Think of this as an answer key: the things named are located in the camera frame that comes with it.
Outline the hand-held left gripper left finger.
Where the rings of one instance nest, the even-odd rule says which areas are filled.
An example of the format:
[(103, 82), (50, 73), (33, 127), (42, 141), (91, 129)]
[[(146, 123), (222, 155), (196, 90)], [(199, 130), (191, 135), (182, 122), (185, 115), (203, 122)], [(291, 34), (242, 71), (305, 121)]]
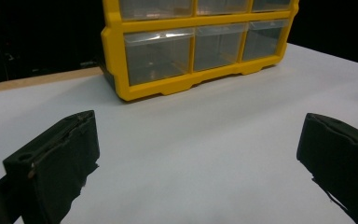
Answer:
[(24, 224), (60, 224), (98, 168), (92, 110), (61, 119), (3, 160), (8, 180), (20, 187), (16, 202)]

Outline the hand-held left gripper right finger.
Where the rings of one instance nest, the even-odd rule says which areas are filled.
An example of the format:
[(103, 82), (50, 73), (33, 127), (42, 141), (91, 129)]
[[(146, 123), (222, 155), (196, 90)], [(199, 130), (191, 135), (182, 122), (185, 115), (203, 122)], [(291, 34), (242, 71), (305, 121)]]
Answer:
[(312, 180), (358, 224), (358, 129), (324, 115), (306, 115), (296, 158)]

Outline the yellow storage cabinet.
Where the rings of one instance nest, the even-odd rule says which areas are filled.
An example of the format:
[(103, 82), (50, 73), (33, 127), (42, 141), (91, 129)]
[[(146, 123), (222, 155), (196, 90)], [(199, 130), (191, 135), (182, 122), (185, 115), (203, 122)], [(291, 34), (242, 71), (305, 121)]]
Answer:
[[(141, 99), (156, 94), (168, 95), (179, 91), (186, 91), (204, 81), (226, 77), (228, 75), (247, 75), (258, 72), (261, 69), (279, 63), (282, 60), (287, 46), (287, 38), (298, 10), (299, 0), (292, 0), (290, 7), (281, 11), (245, 12), (216, 16), (190, 16), (149, 21), (124, 21), (120, 14), (119, 0), (103, 0), (105, 26), (101, 33), (101, 37), (103, 41), (105, 66), (114, 81), (117, 95), (125, 101)], [(124, 41), (125, 34), (168, 31), (247, 21), (274, 21), (282, 19), (289, 20), (289, 23), (286, 28), (282, 30), (282, 35), (278, 41), (277, 52), (271, 56), (247, 62), (236, 61), (234, 64), (230, 65), (198, 72), (191, 71), (183, 75), (133, 86), (129, 82)]]

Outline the white board mat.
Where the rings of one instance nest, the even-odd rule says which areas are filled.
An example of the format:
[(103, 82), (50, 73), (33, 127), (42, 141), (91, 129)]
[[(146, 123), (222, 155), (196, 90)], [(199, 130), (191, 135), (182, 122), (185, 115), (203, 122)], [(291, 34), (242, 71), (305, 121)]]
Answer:
[(309, 112), (358, 128), (358, 63), (295, 45), (249, 76), (133, 103), (102, 75), (0, 91), (4, 158), (93, 110), (101, 156), (63, 224), (353, 224), (296, 159)]

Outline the grid of clear cabinet drawers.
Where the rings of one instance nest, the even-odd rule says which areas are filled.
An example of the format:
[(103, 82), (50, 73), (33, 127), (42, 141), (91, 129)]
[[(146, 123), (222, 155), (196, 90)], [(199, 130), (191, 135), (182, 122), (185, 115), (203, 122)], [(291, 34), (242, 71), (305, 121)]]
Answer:
[[(281, 11), (292, 0), (119, 0), (124, 21)], [(129, 82), (143, 84), (265, 58), (277, 52), (289, 20), (247, 21), (125, 34)]]

